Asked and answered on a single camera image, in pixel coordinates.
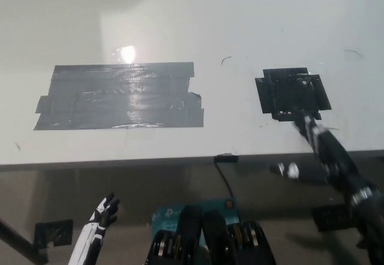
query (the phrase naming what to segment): small black object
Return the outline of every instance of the small black object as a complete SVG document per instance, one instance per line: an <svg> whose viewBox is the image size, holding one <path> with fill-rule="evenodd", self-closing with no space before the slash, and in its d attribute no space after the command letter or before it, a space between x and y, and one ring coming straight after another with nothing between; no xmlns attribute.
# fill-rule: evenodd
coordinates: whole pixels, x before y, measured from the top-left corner
<svg viewBox="0 0 384 265"><path fill-rule="evenodd" d="M319 75L309 75L306 68L264 69L264 78L256 78L263 113L278 121L294 121L295 107L321 119L319 110L331 105Z"/></svg>
<svg viewBox="0 0 384 265"><path fill-rule="evenodd" d="M356 219L346 204L322 206L312 209L314 222L319 232L356 227Z"/></svg>
<svg viewBox="0 0 384 265"><path fill-rule="evenodd" d="M232 154L221 154L214 157L215 163L236 163L239 161L239 156Z"/></svg>
<svg viewBox="0 0 384 265"><path fill-rule="evenodd" d="M73 235L73 220L63 220L48 223L36 223L34 245L38 249L47 248L52 242L54 247L71 245Z"/></svg>

